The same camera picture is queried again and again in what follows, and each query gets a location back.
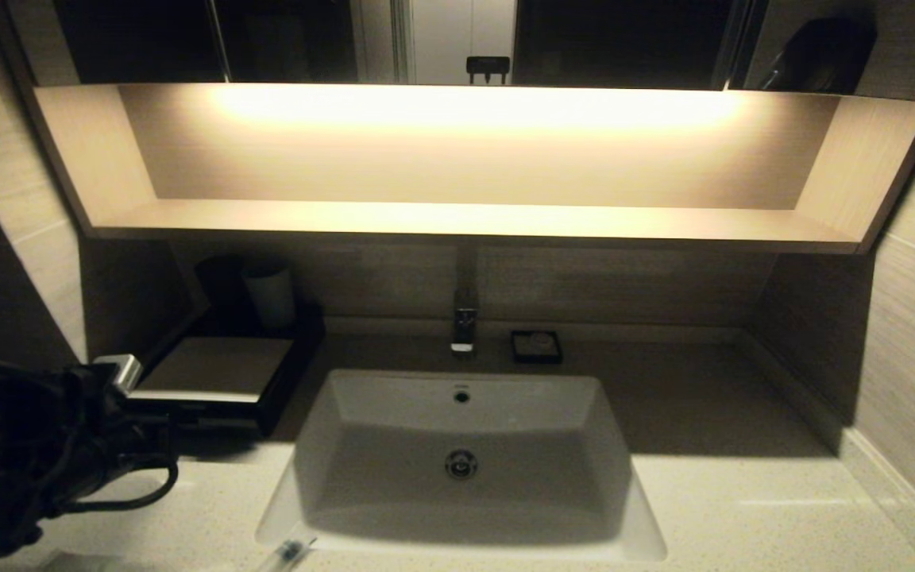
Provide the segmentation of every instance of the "countertop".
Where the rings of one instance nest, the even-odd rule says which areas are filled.
[[[331,334],[275,434],[200,432],[163,500],[44,522],[0,570],[251,570],[253,533],[320,381],[334,367],[599,377],[669,549],[663,562],[545,562],[312,551],[311,571],[915,570],[915,551],[835,456],[729,345],[564,341],[563,365],[515,365],[504,340],[455,361],[446,340]],[[134,495],[137,473],[104,495]]]

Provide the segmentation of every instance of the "sink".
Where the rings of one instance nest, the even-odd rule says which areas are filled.
[[[257,529],[316,549],[658,561],[594,377],[331,372]]]

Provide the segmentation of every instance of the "rectangular sink basin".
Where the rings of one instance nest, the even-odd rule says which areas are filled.
[[[658,561],[594,377],[335,370],[257,530],[316,549]]]

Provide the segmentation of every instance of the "open shelf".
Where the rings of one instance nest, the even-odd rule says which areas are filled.
[[[98,236],[240,230],[854,253],[915,102],[758,91],[36,88]]]

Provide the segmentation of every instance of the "corner trim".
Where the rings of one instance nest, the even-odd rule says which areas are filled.
[[[828,435],[842,435],[839,449],[833,452],[915,550],[915,488],[860,430],[843,427],[832,405],[792,374],[753,334],[741,332],[735,345],[825,445],[834,445]]]

